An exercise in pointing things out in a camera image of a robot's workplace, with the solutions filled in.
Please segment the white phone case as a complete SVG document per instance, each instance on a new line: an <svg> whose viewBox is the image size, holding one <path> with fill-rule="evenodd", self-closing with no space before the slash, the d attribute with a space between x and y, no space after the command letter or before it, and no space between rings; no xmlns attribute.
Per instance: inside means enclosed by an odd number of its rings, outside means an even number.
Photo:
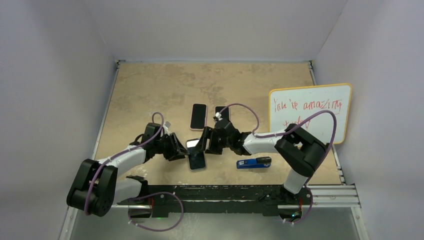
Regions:
<svg viewBox="0 0 424 240"><path fill-rule="evenodd" d="M225 119L227 121L230 121L230 109L226 106L216 106L214 108L214 118L216 119Z"/></svg>

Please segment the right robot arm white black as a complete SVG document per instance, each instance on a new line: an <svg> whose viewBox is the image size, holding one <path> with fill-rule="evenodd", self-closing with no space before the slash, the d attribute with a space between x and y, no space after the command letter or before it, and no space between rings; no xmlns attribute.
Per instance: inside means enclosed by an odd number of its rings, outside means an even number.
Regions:
<svg viewBox="0 0 424 240"><path fill-rule="evenodd" d="M291 168L280 196L284 202L292 204L300 198L301 189L327 157L331 145L295 123L281 131L254 134L252 131L240 132L232 122L221 119L214 127L205 127L198 142L191 146L195 153L214 155L222 154L224 148L239 156L280 154Z"/></svg>

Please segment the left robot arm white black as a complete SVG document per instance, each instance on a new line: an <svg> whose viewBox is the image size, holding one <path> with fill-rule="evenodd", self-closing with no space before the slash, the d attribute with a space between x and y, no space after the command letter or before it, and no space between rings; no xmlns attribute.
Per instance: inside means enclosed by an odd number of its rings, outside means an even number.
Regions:
<svg viewBox="0 0 424 240"><path fill-rule="evenodd" d="M66 203L87 215L103 217L113 205L132 200L138 205L149 199L148 181L141 176L119 177L156 155L168 161L183 159L188 150L166 125L150 122L124 150L101 160L82 161L68 192Z"/></svg>

